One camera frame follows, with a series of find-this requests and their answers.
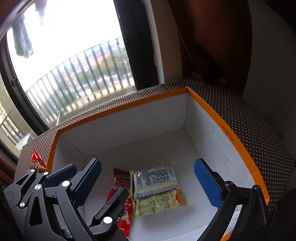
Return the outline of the red snack packet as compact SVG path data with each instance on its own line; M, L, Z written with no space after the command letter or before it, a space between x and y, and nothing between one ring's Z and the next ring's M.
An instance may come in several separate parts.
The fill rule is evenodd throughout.
M106 202L109 201L119 189L125 189L124 194L119 197L119 203L123 205L124 212L122 217L117 221L117 226L126 237L129 237L134 218L134 201L130 194L132 186L130 172L119 168L113 168L113 176L113 186L107 196Z

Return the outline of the green instant noodle snack packet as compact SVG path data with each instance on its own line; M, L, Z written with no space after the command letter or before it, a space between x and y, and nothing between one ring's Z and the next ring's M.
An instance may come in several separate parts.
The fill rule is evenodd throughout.
M171 165L130 171L134 217L147 216L187 205Z

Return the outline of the red white peanut bag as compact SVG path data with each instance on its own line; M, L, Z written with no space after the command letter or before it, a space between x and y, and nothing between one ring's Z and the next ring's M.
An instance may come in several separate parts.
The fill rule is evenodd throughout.
M39 153L33 149L32 156L31 156L31 164L29 169L34 169L38 173L46 172L46 163L43 161Z

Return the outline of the brown polka dot tablecloth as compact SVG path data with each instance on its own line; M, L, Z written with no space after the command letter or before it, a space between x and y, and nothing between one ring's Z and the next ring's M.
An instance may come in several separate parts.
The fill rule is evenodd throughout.
M33 150L37 150L51 168L58 138L63 132L120 110L184 93L198 102L222 128L261 186L268 209L274 210L292 175L290 153L272 128L234 91L196 79L177 80L133 92L44 132L23 147L14 178L19 179L27 172Z

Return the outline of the balcony metal railing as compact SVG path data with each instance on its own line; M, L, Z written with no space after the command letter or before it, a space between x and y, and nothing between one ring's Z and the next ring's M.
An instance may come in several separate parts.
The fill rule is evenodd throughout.
M11 86L25 98L41 132L100 103L136 91L122 38L90 47L40 77Z

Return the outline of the orange cardboard box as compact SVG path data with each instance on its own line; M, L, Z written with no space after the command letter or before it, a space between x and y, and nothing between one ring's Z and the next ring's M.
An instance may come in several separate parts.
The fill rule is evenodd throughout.
M194 174L202 158L224 180L237 186L259 185L269 194L262 175L230 126L192 89L160 93L120 105L59 128L47 170L68 164L82 170L92 159L102 172L80 212L87 224L105 203L113 168L140 171L171 165L187 205L136 218L130 240L197 240L215 215Z

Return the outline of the dark red curtain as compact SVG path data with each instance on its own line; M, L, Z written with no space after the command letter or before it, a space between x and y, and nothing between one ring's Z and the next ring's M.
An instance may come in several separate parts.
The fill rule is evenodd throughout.
M248 1L169 1L169 6L190 73L242 95L252 51Z

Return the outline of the black window frame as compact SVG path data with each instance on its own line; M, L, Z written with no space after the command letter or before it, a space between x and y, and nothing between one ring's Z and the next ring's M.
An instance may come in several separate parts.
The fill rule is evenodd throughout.
M37 134L49 130L21 90L8 54L6 31L31 1L1 1L1 76L21 117ZM158 84L151 32L142 1L114 1L137 90Z

